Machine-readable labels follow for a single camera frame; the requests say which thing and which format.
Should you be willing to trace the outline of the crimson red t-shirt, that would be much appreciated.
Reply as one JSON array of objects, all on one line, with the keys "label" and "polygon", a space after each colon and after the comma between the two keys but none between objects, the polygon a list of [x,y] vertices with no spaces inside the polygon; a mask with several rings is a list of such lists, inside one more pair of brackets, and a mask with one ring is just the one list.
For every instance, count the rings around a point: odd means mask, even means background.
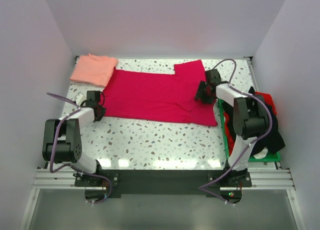
[{"label": "crimson red t-shirt", "polygon": [[195,100],[205,80],[201,60],[175,64],[174,74],[115,69],[104,88],[106,117],[217,126],[212,104]]}]

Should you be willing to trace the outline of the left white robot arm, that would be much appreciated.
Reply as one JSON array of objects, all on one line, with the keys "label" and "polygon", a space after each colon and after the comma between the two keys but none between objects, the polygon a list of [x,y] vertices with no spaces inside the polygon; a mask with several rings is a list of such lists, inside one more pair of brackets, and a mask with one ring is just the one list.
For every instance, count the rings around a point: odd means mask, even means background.
[{"label": "left white robot arm", "polygon": [[70,167],[86,175],[86,181],[92,186],[99,186],[104,180],[102,167],[98,160],[83,152],[81,129],[88,124],[99,122],[105,116],[104,94],[102,91],[89,90],[80,103],[49,92],[47,95],[75,107],[75,110],[66,116],[45,122],[42,157],[48,162],[49,171],[56,173]]}]

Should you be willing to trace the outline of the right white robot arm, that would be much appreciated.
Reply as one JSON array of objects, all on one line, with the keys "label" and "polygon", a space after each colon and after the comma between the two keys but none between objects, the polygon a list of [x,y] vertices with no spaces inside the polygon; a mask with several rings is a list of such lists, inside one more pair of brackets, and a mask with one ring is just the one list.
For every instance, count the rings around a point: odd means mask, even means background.
[{"label": "right white robot arm", "polygon": [[227,160],[230,170],[223,173],[223,182],[235,186],[241,176],[238,171],[248,168],[248,162],[255,143],[269,134],[272,117],[262,96],[242,92],[229,82],[222,81],[217,69],[205,72],[205,80],[200,81],[195,100],[212,104],[222,100],[233,108],[232,125],[236,139]]}]

